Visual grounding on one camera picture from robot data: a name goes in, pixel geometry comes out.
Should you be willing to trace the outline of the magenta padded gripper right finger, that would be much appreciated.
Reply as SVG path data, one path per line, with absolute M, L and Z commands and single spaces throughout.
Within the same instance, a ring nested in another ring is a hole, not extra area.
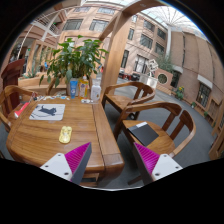
M 159 155 L 138 143 L 134 144 L 133 154 L 145 185 L 182 169 L 168 154 Z

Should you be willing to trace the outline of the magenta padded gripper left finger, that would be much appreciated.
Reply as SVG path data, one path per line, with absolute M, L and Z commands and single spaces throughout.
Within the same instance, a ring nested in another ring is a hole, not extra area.
M 79 185 L 91 153 L 91 143 L 86 143 L 66 154 L 55 154 L 41 169 Z

